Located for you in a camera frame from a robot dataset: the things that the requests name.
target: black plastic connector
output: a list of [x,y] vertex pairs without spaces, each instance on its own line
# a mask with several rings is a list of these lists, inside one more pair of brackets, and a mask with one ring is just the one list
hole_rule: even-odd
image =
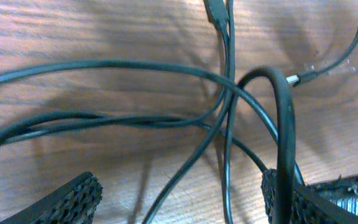
[[229,21],[229,14],[223,0],[204,0],[208,21],[218,30],[225,29]]

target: wooden table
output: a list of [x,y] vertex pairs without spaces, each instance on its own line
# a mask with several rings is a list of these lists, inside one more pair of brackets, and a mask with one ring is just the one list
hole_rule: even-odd
[[[351,42],[358,1],[235,1],[236,78],[256,65],[291,75],[334,60]],[[201,0],[0,0],[0,72],[75,58],[130,58],[219,72],[219,40]],[[293,90],[296,159],[308,183],[358,173],[358,46],[351,74],[322,77]],[[197,78],[134,70],[81,70],[0,86],[0,128],[55,110],[194,116],[214,86]],[[270,114],[265,80],[248,87]],[[269,167],[276,146],[245,103],[236,136]],[[0,147],[0,221],[89,170],[104,186],[95,223],[139,223],[163,185],[205,132],[197,128],[89,129]],[[154,223],[223,223],[217,138],[167,198]],[[232,152],[235,223],[267,223],[261,174]]]

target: textured black grip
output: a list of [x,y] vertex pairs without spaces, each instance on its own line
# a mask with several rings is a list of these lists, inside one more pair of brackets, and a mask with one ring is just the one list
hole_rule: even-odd
[[97,178],[85,172],[1,223],[91,224],[102,189]]
[[[276,170],[270,169],[263,173],[262,193],[265,199],[265,210],[269,223],[272,222]],[[295,183],[291,222],[294,223],[358,223],[358,216],[339,208],[330,201],[320,197],[306,187]]]

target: tangled cable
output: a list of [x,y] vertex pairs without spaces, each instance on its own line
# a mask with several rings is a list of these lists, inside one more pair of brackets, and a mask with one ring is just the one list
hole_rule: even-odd
[[[222,86],[222,90],[217,97],[214,105],[205,113],[197,118],[181,118],[167,115],[127,115],[127,116],[109,116],[100,113],[91,113],[87,111],[56,111],[44,113],[38,116],[18,121],[8,127],[0,130],[0,145],[11,144],[41,136],[74,131],[85,128],[95,128],[106,125],[123,125],[137,128],[178,128],[184,126],[197,126],[207,129],[208,133],[199,143],[194,152],[177,170],[175,175],[169,180],[166,186],[159,193],[155,202],[150,207],[143,223],[151,223],[164,200],[181,178],[193,167],[194,163],[200,158],[207,146],[213,140],[215,135],[222,134],[225,137],[224,143],[224,164],[223,164],[223,207],[226,223],[232,223],[231,205],[230,205],[230,155],[231,146],[235,144],[243,150],[263,172],[267,170],[264,163],[240,140],[233,137],[233,126],[238,97],[248,103],[257,113],[264,125],[267,127],[273,140],[278,146],[277,159],[277,198],[275,199],[274,220],[276,223],[288,223],[291,214],[292,190],[294,178],[300,184],[304,185],[299,167],[295,162],[295,115],[293,110],[290,86],[285,76],[278,70],[271,67],[258,67],[244,75],[240,81],[234,83],[234,16],[233,0],[228,0],[227,10],[221,0],[210,0],[207,2],[207,11],[210,19],[215,24],[218,32],[221,34],[225,48],[225,69],[224,74],[219,76],[207,70],[200,68],[191,68],[173,63],[160,62],[141,62],[133,60],[77,60],[71,62],[52,63],[36,67],[24,68],[0,74],[0,84],[17,80],[20,78],[32,77],[43,73],[51,73],[63,70],[89,69],[89,68],[131,68],[141,70],[156,70],[170,73],[182,73],[184,75],[193,75],[196,77],[208,79]],[[358,42],[358,28],[356,36],[344,52],[344,54],[332,65],[322,71],[311,71],[296,75],[298,80],[295,85],[310,81],[318,75],[338,66],[355,48]],[[266,113],[260,103],[244,87],[253,79],[258,77],[267,78],[274,89],[275,101],[277,104],[278,127],[275,126],[271,117]],[[204,120],[211,116],[222,105],[216,121],[213,124],[207,124]],[[227,115],[225,129],[220,129]]]

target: brown wood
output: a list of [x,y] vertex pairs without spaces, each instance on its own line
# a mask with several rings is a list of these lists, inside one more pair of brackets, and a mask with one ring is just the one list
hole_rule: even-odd
[[[256,65],[287,75],[304,62],[335,59],[357,27],[358,1],[235,1],[236,78]],[[131,58],[219,72],[219,41],[201,0],[0,0],[0,72],[74,58]],[[322,77],[293,90],[297,161],[307,182],[358,173],[358,46],[355,74]],[[112,114],[194,116],[213,87],[197,78],[133,70],[82,70],[0,86],[0,127],[30,114],[94,110]],[[264,80],[248,87],[274,114]],[[269,167],[276,147],[256,115],[239,104],[236,136]],[[164,184],[205,135],[196,128],[105,127],[0,147],[0,221],[83,171],[99,177],[95,223],[139,223]],[[223,223],[215,149],[220,138],[167,198],[154,223]],[[232,153],[235,223],[266,223],[261,174]]]

